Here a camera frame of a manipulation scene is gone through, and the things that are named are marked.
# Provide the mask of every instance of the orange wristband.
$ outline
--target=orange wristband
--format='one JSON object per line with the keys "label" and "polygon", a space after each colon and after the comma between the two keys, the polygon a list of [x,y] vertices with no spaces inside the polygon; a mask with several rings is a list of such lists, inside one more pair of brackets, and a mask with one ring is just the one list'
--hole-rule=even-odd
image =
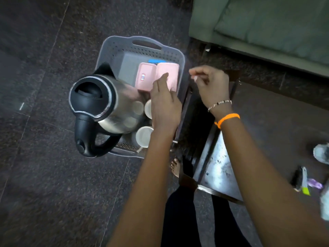
{"label": "orange wristband", "polygon": [[218,126],[218,128],[220,129],[220,125],[223,123],[224,120],[228,120],[228,119],[231,119],[231,118],[234,118],[234,117],[240,118],[240,115],[238,115],[238,114],[228,114],[224,118],[222,118],[220,121],[218,121],[218,123],[215,122],[215,125]]}

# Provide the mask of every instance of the kettle lid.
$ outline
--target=kettle lid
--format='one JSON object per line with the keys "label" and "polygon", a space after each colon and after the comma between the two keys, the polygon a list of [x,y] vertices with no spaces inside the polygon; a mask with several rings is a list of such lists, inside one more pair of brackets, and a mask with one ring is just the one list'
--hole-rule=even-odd
{"label": "kettle lid", "polygon": [[113,85],[101,75],[87,75],[79,79],[69,93],[69,104],[74,113],[86,114],[95,120],[109,114],[115,106]]}

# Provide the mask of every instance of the green sofa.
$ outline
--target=green sofa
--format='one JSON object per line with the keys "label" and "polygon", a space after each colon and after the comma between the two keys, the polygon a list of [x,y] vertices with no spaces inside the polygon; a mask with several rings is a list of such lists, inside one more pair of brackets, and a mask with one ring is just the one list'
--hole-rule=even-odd
{"label": "green sofa", "polygon": [[329,77],[329,0],[194,0],[189,35]]}

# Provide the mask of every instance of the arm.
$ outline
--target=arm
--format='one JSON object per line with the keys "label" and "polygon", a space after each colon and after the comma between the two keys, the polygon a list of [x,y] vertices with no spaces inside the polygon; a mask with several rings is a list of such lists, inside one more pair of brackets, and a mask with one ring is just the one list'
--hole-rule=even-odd
{"label": "arm", "polygon": [[170,93],[164,74],[151,91],[154,131],[129,199],[108,247],[160,246],[167,201],[169,150],[182,104]]}
{"label": "arm", "polygon": [[[229,79],[223,71],[203,66],[191,69],[190,73],[197,76],[196,83],[206,107],[229,99]],[[233,110],[225,103],[211,112],[218,121]],[[290,184],[256,146],[241,120],[225,120],[221,130],[236,181],[263,245],[328,246],[328,232],[321,218],[307,212]]]}

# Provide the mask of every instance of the electric kettle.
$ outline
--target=electric kettle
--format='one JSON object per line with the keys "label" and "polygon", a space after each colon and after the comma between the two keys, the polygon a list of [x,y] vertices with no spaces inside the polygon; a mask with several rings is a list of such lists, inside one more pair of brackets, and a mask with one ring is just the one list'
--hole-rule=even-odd
{"label": "electric kettle", "polygon": [[[137,130],[144,104],[138,90],[116,80],[108,64],[81,77],[69,92],[69,105],[76,116],[74,140],[78,151],[89,158],[108,153],[122,134]],[[102,145],[95,145],[98,133],[109,135]]]}

